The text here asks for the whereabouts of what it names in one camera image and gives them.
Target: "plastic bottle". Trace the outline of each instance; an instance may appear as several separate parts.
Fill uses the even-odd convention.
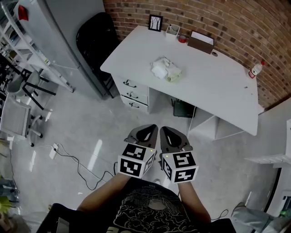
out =
[[[256,65],[254,66],[254,68],[252,68],[252,70],[249,71],[249,76],[250,76],[251,78],[256,77],[256,76],[258,75],[258,73],[260,73],[260,72],[262,71],[262,69],[263,69],[263,65],[264,65],[264,64],[265,64],[265,63],[264,63],[263,61],[261,61],[261,63],[256,64]]]

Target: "power strip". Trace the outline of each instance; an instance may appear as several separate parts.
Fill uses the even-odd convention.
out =
[[[58,151],[58,149],[59,149],[59,146],[54,143],[53,148],[50,151],[50,158],[51,159],[54,159],[55,158],[56,152]]]

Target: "desk surface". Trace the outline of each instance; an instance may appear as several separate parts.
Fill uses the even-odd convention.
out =
[[[101,70],[181,99],[256,135],[257,83],[248,70],[222,53],[214,57],[187,44],[166,41],[164,33],[136,27]],[[161,56],[182,70],[179,80],[169,83],[154,76],[150,63]]]

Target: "pen holder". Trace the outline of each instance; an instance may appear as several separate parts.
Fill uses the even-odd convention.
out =
[[[179,31],[180,31],[180,27],[178,25],[169,24],[169,26],[166,30],[166,40],[167,41],[175,41],[177,39]]]

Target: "fiducial marker cube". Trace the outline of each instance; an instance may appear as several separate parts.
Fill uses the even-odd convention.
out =
[[[122,155],[118,156],[118,172],[141,178],[153,164],[155,154],[155,149],[126,143]]]
[[[163,170],[171,183],[188,182],[195,179],[198,165],[193,151],[163,154]]]

